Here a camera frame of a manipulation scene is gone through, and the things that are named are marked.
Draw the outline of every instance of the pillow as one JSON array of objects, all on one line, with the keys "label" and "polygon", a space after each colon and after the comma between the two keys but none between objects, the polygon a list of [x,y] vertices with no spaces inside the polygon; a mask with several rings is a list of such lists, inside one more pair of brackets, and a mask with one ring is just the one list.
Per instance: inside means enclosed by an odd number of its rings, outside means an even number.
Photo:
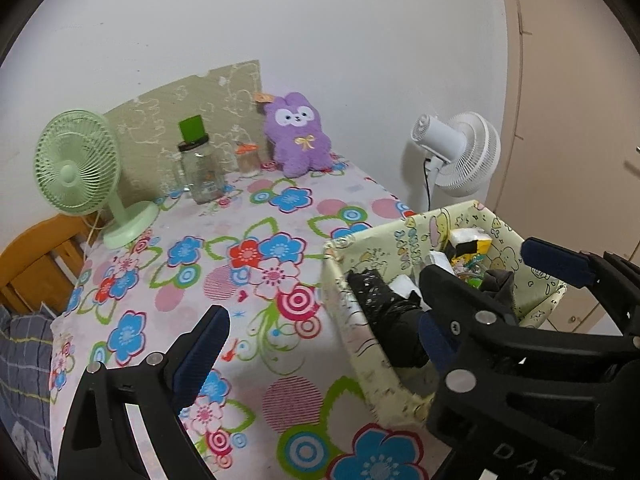
[{"label": "pillow", "polygon": [[49,433],[50,325],[45,310],[12,317],[0,306],[0,420],[42,480],[56,475]]}]

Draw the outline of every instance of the blue gripper pad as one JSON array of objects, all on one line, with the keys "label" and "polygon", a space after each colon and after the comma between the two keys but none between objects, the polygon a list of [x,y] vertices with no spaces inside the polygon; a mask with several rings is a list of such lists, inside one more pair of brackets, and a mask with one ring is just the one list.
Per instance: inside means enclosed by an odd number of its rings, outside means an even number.
[{"label": "blue gripper pad", "polygon": [[546,272],[576,288],[591,286],[595,280],[595,272],[589,266],[588,256],[538,238],[524,240],[520,256],[525,265]]},{"label": "blue gripper pad", "polygon": [[172,407],[176,414],[195,402],[229,337],[229,328],[228,311],[212,305],[194,329],[182,334],[167,352],[167,357],[175,359],[175,365],[165,370],[165,381],[171,385]]},{"label": "blue gripper pad", "polygon": [[460,344],[440,329],[430,311],[422,314],[420,318],[418,336],[429,360],[435,366],[438,374],[444,377],[456,358]]}]

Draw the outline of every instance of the green fan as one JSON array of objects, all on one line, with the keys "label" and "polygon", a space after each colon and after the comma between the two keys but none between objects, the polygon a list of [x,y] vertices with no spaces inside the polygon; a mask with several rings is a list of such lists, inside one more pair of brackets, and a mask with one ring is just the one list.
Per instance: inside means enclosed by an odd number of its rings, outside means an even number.
[{"label": "green fan", "polygon": [[100,115],[72,110],[53,118],[38,140],[33,168],[44,198],[64,214],[84,216],[109,205],[113,221],[102,232],[110,249],[138,238],[158,216],[152,202],[122,205],[118,143]]}]

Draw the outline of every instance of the floral bedsheet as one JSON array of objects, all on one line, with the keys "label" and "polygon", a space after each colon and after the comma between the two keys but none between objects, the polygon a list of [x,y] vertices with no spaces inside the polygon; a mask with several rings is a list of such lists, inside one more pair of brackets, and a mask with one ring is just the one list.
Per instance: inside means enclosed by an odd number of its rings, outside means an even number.
[{"label": "floral bedsheet", "polygon": [[[373,423],[322,307],[322,245],[402,218],[408,207],[340,156],[327,172],[227,175],[225,197],[157,200],[161,213],[117,251],[95,246],[53,326],[54,456],[84,368],[166,352],[212,303],[231,333],[180,418],[217,478],[426,480],[446,453],[432,436]],[[149,475],[165,478],[140,412],[129,409]]]}]

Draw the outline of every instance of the power cord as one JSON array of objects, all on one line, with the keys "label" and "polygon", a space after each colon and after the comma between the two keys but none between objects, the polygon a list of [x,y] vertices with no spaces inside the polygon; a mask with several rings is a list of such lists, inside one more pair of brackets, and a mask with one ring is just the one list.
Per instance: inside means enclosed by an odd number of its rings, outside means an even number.
[{"label": "power cord", "polygon": [[429,175],[427,172],[427,164],[431,162],[431,159],[427,156],[422,164],[422,170],[424,171],[424,187],[427,190],[427,211],[431,211],[431,191],[429,191]]},{"label": "power cord", "polygon": [[86,246],[85,246],[84,255],[83,255],[84,256],[84,260],[83,260],[84,262],[86,261],[86,258],[89,255],[89,250],[91,249],[91,246],[89,245],[89,242],[91,241],[91,237],[94,235],[94,231],[101,231],[101,230],[104,229],[104,226],[103,227],[97,227],[98,220],[100,219],[100,213],[101,212],[102,211],[100,210],[100,211],[98,211],[96,213],[94,225],[89,225],[89,222],[86,221],[86,218],[84,218],[84,216],[81,217],[82,221],[84,222],[84,225],[86,225],[87,227],[91,228],[91,230],[89,231],[89,236],[86,239]]}]

